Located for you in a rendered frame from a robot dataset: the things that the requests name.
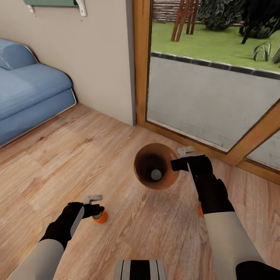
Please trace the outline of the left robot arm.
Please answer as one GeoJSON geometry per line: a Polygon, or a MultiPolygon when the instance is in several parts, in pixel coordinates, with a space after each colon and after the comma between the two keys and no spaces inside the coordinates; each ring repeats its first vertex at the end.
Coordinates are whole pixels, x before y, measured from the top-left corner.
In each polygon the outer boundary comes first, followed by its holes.
{"type": "Polygon", "coordinates": [[[55,222],[49,224],[45,235],[24,261],[6,280],[53,280],[59,262],[81,222],[82,218],[97,216],[105,208],[93,201],[101,201],[102,195],[85,197],[84,203],[68,203],[55,222]]]}

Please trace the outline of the robot trunk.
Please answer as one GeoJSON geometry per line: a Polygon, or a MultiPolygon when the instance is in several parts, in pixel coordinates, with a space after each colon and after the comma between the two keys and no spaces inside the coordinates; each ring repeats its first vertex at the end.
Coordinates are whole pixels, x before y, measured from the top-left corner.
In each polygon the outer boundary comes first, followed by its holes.
{"type": "Polygon", "coordinates": [[[162,260],[118,260],[113,280],[167,280],[162,260]]]}

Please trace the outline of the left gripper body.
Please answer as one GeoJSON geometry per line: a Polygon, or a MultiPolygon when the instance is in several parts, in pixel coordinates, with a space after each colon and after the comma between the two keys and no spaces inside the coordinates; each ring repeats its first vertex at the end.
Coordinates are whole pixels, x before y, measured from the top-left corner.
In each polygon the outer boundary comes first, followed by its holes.
{"type": "Polygon", "coordinates": [[[90,216],[97,216],[99,215],[99,210],[100,210],[100,205],[96,204],[96,205],[86,205],[88,207],[88,214],[86,216],[86,218],[90,217],[90,216]]]}

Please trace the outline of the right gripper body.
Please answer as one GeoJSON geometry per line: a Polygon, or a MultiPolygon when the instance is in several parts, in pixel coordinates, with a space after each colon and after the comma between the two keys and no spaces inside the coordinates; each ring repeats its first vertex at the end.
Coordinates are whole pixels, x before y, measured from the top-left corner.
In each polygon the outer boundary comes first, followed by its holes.
{"type": "Polygon", "coordinates": [[[179,170],[187,171],[184,169],[184,166],[183,166],[184,160],[186,158],[187,157],[182,157],[180,159],[171,160],[171,166],[172,166],[173,171],[179,171],[179,170]]]}

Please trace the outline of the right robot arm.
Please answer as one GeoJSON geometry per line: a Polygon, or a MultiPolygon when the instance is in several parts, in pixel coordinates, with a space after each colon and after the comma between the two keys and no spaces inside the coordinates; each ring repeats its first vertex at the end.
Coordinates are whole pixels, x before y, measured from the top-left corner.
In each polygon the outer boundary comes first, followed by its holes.
{"type": "Polygon", "coordinates": [[[280,280],[280,270],[266,265],[242,226],[221,179],[216,179],[209,158],[204,154],[186,157],[195,148],[178,149],[171,160],[173,171],[190,173],[201,202],[219,280],[280,280]]]}

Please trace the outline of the trash can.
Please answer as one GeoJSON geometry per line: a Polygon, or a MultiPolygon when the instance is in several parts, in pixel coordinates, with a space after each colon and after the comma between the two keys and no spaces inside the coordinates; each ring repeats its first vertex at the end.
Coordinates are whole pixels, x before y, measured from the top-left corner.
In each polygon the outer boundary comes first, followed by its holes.
{"type": "Polygon", "coordinates": [[[149,143],[138,150],[134,158],[134,172],[140,183],[152,190],[165,190],[177,180],[180,170],[173,171],[171,154],[179,159],[176,153],[162,143],[149,143]],[[160,180],[152,180],[148,174],[148,167],[155,167],[161,171],[160,180]]]}

